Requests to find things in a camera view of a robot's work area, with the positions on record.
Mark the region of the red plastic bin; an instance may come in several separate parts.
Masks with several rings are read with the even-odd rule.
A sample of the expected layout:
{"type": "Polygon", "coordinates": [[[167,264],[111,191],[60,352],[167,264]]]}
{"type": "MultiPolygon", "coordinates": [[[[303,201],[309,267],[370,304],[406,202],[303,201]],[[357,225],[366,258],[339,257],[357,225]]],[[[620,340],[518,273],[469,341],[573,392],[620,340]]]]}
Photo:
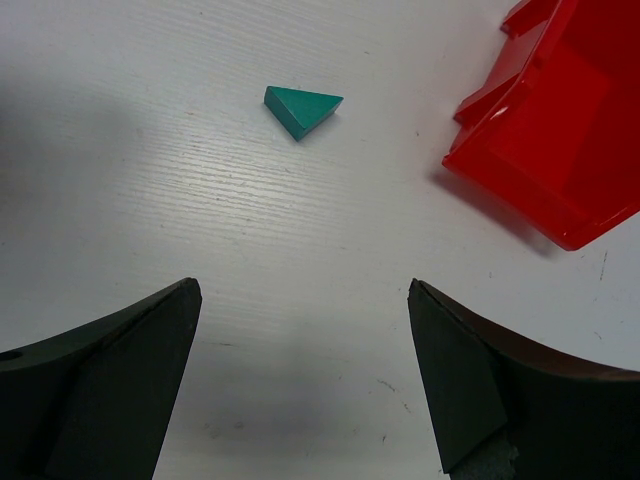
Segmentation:
{"type": "Polygon", "coordinates": [[[443,163],[578,250],[639,210],[639,5],[521,1],[443,163]]]}

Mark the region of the teal triangular wood block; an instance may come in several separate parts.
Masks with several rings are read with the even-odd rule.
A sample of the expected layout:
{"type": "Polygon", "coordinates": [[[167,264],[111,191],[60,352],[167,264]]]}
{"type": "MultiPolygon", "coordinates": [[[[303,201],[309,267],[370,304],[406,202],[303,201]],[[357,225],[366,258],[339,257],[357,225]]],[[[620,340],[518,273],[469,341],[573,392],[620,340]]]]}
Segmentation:
{"type": "Polygon", "coordinates": [[[300,141],[328,119],[343,100],[341,96],[267,86],[263,103],[289,135],[300,141]]]}

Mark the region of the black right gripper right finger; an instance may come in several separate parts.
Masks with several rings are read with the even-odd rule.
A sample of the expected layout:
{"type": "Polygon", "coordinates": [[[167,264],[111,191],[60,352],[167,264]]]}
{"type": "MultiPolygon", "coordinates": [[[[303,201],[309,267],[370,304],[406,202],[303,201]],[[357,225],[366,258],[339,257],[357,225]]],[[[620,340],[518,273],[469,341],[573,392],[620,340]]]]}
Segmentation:
{"type": "Polygon", "coordinates": [[[528,339],[421,280],[413,342],[453,479],[635,479],[639,375],[528,339]]]}

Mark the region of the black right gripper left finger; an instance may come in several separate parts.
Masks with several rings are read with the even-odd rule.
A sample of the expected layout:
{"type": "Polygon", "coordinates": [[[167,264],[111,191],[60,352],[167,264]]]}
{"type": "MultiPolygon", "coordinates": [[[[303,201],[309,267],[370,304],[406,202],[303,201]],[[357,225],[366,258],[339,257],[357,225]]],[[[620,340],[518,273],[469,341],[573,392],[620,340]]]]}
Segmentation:
{"type": "Polygon", "coordinates": [[[196,333],[185,278],[1,355],[4,479],[153,477],[196,333]]]}

